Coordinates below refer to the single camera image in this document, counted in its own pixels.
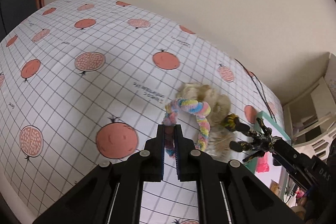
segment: rainbow fuzzy hair tie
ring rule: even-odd
[[[198,102],[192,99],[176,99],[166,105],[166,114],[163,119],[165,126],[176,125],[177,113],[179,110],[194,114],[199,124],[199,135],[197,149],[204,151],[208,144],[210,125],[205,118],[209,115],[211,108],[207,102]],[[165,150],[170,157],[175,156],[173,135],[165,134]]]

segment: mint green tray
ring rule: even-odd
[[[277,123],[275,123],[275,121],[266,112],[264,112],[264,111],[259,112],[257,114],[257,117],[258,118],[263,118],[264,120],[267,120],[274,127],[274,129],[276,129],[283,136],[284,140],[286,142],[288,142],[289,144],[291,144],[290,137],[286,134],[286,132]],[[254,129],[257,130],[257,131],[261,131],[261,128],[260,128],[260,126],[257,122],[254,124]],[[258,158],[254,158],[253,160],[251,160],[249,163],[246,164],[246,167],[252,173],[255,173],[255,168],[257,166],[257,160],[258,160]]]

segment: wire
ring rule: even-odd
[[[8,32],[7,32],[7,30],[6,30],[6,26],[5,26],[5,22],[4,22],[4,20],[3,20],[2,8],[1,8],[1,1],[0,1],[0,17],[1,17],[2,25],[3,25],[3,28],[4,28],[4,30],[5,30],[5,33],[6,33],[6,35],[8,35]]]
[[[265,91],[264,91],[262,83],[260,82],[260,80],[258,79],[258,77],[254,74],[254,76],[256,77],[256,79],[258,80],[258,82],[261,85],[261,90],[262,90],[262,94],[261,94],[261,92],[260,92],[260,90],[258,88],[258,85],[256,84],[256,82],[253,79],[253,76],[251,76],[249,74],[249,71],[244,67],[244,65],[242,63],[240,63],[237,59],[235,59],[235,60],[244,68],[244,70],[246,71],[247,75],[249,75],[249,77],[251,78],[251,80],[254,83],[255,87],[257,88],[257,91],[259,92],[259,95],[260,95],[261,99],[263,100],[265,106],[267,107],[267,110],[268,110],[271,118],[277,123],[277,119],[275,118],[275,115],[274,115],[273,111],[271,110],[271,108],[269,107],[269,105],[267,103],[267,99],[266,99],[266,95],[265,95]]]

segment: fluffy scrunchie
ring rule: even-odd
[[[210,125],[205,118],[209,115],[211,108],[207,102],[198,102],[192,99],[176,99],[166,105],[166,114],[163,119],[165,126],[176,125],[177,113],[179,110],[194,114],[199,124],[199,135],[197,149],[204,151],[207,147]],[[165,150],[170,157],[174,157],[173,134],[165,134]]]

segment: scrunchie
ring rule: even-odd
[[[165,106],[166,113],[163,119],[165,126],[176,125],[177,113],[179,110],[194,114],[199,124],[199,135],[197,149],[204,151],[208,144],[210,125],[205,118],[209,115],[211,108],[207,102],[198,102],[192,99],[175,99]],[[170,157],[175,156],[173,134],[165,134],[165,150]]]

